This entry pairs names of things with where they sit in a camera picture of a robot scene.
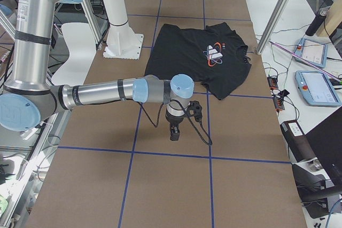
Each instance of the black monitor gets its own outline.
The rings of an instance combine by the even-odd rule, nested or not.
[[[335,185],[342,185],[342,108],[323,120],[306,138]]]
[[[330,180],[315,176],[297,165],[292,170],[298,193],[312,218],[327,215],[342,194],[342,107],[306,134],[314,154]],[[333,212],[340,213],[341,206]]]

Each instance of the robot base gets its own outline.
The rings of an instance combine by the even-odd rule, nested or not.
[[[111,26],[107,38],[105,58],[139,59],[144,40],[143,34],[135,34],[128,24]]]

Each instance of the robotic arm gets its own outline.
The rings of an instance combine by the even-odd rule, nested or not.
[[[54,113],[75,106],[126,99],[167,105],[166,119],[170,122],[171,140],[178,140],[178,124],[183,118],[194,116],[189,113],[189,106],[197,113],[197,119],[201,119],[201,106],[198,102],[190,102],[194,82],[183,74],[173,77],[171,81],[146,76],[75,87],[47,85],[53,14],[58,1],[19,0],[13,72],[4,83],[4,94],[0,96],[0,124],[3,127],[24,131]],[[64,1],[80,3],[82,0]],[[123,13],[120,15],[122,19],[126,9],[120,12]],[[111,28],[116,27],[112,34],[120,34],[125,26],[128,22],[122,25],[111,22]]]

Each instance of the electronic device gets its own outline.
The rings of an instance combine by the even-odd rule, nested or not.
[[[326,107],[342,105],[328,76],[325,74],[298,70],[295,73],[295,79],[298,89],[308,105]]]
[[[298,162],[316,157],[297,120],[284,121],[280,125],[280,129],[294,158]]]
[[[328,48],[326,45],[323,45],[320,42],[302,38],[299,41],[294,53],[299,57],[309,61],[311,64],[319,68],[324,68],[325,63],[327,62]],[[298,62],[301,62],[301,60],[296,57],[294,59]]]

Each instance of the white metal pole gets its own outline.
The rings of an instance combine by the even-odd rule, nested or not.
[[[257,54],[261,54],[263,52],[263,50],[265,49],[265,46],[267,44],[267,42],[269,41],[272,32],[274,31],[278,20],[280,18],[280,16],[282,15],[287,3],[289,0],[278,0],[273,13],[266,25],[266,28],[264,30],[264,32],[262,33],[262,37],[260,39],[258,48],[256,49]]]
[[[138,59],[144,35],[129,27],[124,0],[103,0],[111,24],[104,57]]]

